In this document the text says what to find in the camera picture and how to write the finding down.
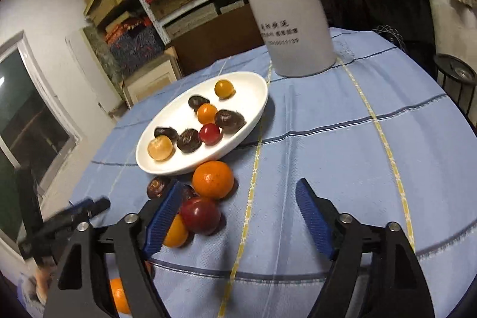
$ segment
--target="blue gripper pad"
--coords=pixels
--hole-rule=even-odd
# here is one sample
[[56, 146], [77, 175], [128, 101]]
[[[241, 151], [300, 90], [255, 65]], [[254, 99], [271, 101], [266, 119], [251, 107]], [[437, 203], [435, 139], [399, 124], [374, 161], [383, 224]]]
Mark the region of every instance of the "blue gripper pad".
[[147, 226], [143, 252], [147, 258], [159, 252], [174, 217], [182, 204], [184, 184], [176, 181], [165, 194], [161, 205]]
[[317, 197], [304, 178], [297, 182], [295, 198], [316, 249], [331, 260], [335, 252], [332, 245], [332, 229], [318, 209]]

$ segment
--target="black trash bin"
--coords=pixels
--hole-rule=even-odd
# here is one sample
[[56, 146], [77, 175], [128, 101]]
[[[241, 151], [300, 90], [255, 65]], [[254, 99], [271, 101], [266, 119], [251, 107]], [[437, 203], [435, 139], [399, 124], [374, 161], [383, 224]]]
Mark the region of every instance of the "black trash bin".
[[434, 62], [437, 67], [437, 79], [440, 79], [439, 73], [443, 74], [442, 89], [468, 119], [474, 100], [477, 74], [469, 65], [453, 55], [436, 54]]

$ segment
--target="white plate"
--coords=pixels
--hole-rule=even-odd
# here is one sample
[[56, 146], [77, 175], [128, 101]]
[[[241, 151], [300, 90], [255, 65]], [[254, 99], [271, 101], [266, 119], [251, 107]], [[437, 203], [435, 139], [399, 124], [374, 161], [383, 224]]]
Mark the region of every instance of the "white plate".
[[[222, 79], [229, 80], [235, 88], [235, 95], [227, 100], [219, 100], [214, 92], [215, 84]], [[202, 143], [198, 150], [190, 154], [184, 154], [174, 144], [175, 152], [173, 156], [164, 162], [156, 162], [147, 153], [147, 145], [154, 138], [156, 127], [172, 127], [178, 134], [187, 128], [195, 128], [200, 131], [202, 124], [199, 123], [194, 110], [188, 104], [189, 97], [192, 95], [206, 97], [217, 109], [240, 112], [245, 118], [245, 126], [235, 134], [225, 134], [213, 146], [206, 146]], [[151, 174], [172, 175], [188, 173], [201, 163], [222, 158], [237, 147], [253, 130], [262, 116], [267, 99], [267, 83], [257, 73], [227, 73], [204, 81], [176, 97], [151, 120], [137, 143], [137, 164], [141, 169]]]

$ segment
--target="orange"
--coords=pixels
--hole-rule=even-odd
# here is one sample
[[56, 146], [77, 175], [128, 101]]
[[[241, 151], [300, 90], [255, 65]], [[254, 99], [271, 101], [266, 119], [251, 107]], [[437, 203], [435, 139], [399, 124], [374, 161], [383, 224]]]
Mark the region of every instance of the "orange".
[[168, 230], [168, 234], [165, 236], [163, 244], [169, 248], [180, 247], [189, 236], [189, 232], [182, 221], [181, 215], [176, 215], [172, 224]]
[[126, 295], [124, 294], [123, 284], [121, 278], [111, 279], [110, 281], [111, 291], [113, 292], [114, 304], [116, 305], [116, 310], [123, 314], [131, 314], [129, 305], [127, 304]]
[[210, 161], [194, 171], [192, 186], [199, 196], [218, 200], [230, 193], [234, 186], [234, 174], [226, 163]]
[[197, 120], [202, 124], [214, 123], [214, 116], [217, 113], [217, 108], [212, 104], [202, 104], [197, 110]]

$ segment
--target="blue tablecloth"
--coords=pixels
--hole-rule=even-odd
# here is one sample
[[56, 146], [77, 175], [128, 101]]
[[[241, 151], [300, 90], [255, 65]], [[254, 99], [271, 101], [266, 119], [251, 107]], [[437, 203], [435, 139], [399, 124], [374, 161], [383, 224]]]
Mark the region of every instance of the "blue tablecloth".
[[[437, 83], [401, 50], [372, 32], [332, 28], [331, 34], [392, 150], [436, 317], [446, 317], [477, 272], [476, 137]], [[136, 104], [89, 164], [71, 202], [108, 196], [111, 209], [97, 224], [137, 212], [152, 176], [136, 165], [134, 150], [149, 121], [209, 77], [246, 70], [267, 78], [269, 63], [262, 46]], [[336, 63], [324, 73], [292, 79], [272, 71], [269, 88], [252, 216], [224, 306], [232, 318], [306, 317], [323, 286], [330, 263], [316, 252], [294, 199], [302, 177], [338, 211], [365, 224], [394, 220], [409, 232], [390, 159], [345, 67]], [[235, 195], [220, 203], [225, 230], [196, 235], [187, 247], [163, 248], [154, 256], [154, 283], [173, 318], [218, 316], [237, 258], [258, 140], [259, 126], [223, 158], [239, 181]]]

